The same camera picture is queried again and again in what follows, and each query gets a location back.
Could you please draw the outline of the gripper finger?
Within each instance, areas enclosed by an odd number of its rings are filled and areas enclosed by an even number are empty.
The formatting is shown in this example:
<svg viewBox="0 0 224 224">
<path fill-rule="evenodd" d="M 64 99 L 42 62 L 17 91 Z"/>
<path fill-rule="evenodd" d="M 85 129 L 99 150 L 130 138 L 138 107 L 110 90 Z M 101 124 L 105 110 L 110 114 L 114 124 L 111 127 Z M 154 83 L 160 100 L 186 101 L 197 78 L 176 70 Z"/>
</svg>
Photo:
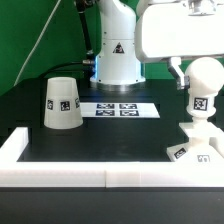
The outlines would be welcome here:
<svg viewBox="0 0 224 224">
<path fill-rule="evenodd" d="M 181 63 L 180 57 L 171 57 L 167 61 L 168 71 L 175 78 L 178 90 L 188 89 L 190 86 L 189 77 L 186 76 L 180 68 Z"/>
</svg>

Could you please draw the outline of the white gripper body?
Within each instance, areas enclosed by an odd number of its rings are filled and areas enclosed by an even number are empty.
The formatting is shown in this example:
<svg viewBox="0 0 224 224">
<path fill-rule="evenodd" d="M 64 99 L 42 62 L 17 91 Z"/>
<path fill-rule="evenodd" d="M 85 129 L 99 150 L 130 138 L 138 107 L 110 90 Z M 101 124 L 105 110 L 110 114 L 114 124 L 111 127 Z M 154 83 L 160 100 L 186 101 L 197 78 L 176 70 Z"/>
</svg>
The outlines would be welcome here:
<svg viewBox="0 0 224 224">
<path fill-rule="evenodd" d="M 213 15 L 191 15 L 186 1 L 140 0 L 135 54 L 143 63 L 224 55 L 224 2 Z"/>
</svg>

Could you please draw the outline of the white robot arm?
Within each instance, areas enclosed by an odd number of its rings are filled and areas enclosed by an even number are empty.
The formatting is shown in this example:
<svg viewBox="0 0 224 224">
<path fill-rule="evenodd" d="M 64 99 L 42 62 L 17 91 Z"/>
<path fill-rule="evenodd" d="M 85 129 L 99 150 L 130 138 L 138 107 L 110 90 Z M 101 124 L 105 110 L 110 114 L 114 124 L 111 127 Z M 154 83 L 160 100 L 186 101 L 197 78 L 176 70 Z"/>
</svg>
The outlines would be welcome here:
<svg viewBox="0 0 224 224">
<path fill-rule="evenodd" d="M 120 0 L 98 0 L 101 50 L 91 83 L 125 90 L 145 81 L 141 65 L 165 61 L 177 87 L 189 79 L 183 60 L 224 56 L 224 0 L 139 0 L 131 9 Z"/>
</svg>

